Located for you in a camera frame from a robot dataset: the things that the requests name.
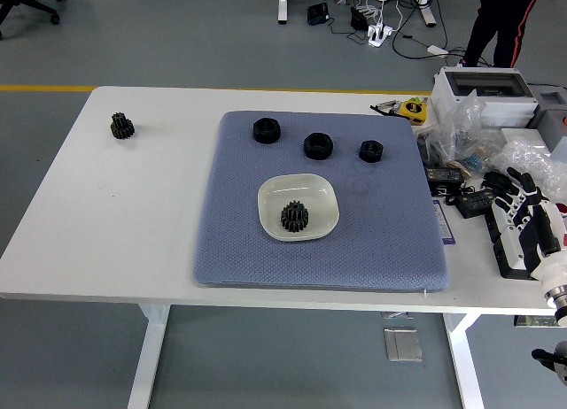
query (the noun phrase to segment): tape measure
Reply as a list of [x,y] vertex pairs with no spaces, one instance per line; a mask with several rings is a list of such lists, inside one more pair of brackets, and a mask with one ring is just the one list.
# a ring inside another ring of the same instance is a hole
[[427,104],[409,99],[401,103],[399,114],[408,117],[412,126],[421,126],[427,119]]

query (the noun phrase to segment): person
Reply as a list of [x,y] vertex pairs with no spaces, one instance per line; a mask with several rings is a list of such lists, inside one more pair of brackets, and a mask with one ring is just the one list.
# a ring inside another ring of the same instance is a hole
[[493,66],[512,68],[522,49],[525,22],[537,0],[480,0],[478,16],[460,66],[478,66],[486,45],[497,35]]

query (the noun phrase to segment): spur gear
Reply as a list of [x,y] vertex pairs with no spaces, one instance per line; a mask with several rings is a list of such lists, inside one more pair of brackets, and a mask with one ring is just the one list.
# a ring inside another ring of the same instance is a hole
[[134,134],[134,125],[123,112],[116,112],[113,115],[113,123],[110,125],[110,129],[116,139],[128,139]]
[[290,232],[299,232],[307,226],[309,213],[300,201],[287,204],[282,210],[282,226]]

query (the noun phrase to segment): robotic hand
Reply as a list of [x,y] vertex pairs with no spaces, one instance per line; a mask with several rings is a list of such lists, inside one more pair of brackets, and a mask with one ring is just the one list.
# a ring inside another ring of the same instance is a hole
[[513,168],[491,172],[483,186],[496,198],[486,225],[501,276],[537,279],[545,299],[556,309],[557,323],[567,326],[567,229],[557,206],[541,195],[529,174]]

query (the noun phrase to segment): white plate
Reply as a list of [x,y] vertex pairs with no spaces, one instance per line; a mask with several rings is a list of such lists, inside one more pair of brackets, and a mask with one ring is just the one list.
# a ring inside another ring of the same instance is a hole
[[[300,201],[309,213],[307,226],[299,232],[282,226],[282,210],[292,201]],[[338,222],[335,191],[317,174],[288,174],[265,181],[258,191],[258,213],[266,232],[280,241],[321,238]]]

